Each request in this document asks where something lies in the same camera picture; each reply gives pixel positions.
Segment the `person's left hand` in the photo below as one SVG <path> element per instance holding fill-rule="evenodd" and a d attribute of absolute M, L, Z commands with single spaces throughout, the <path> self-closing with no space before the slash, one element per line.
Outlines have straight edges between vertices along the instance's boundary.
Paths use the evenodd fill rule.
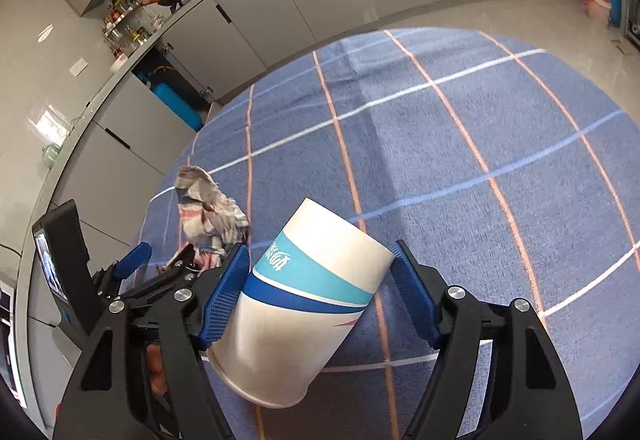
<path fill-rule="evenodd" d="M 149 344 L 146 346 L 146 366 L 150 372 L 152 393 L 163 396 L 168 387 L 159 345 Z"/>

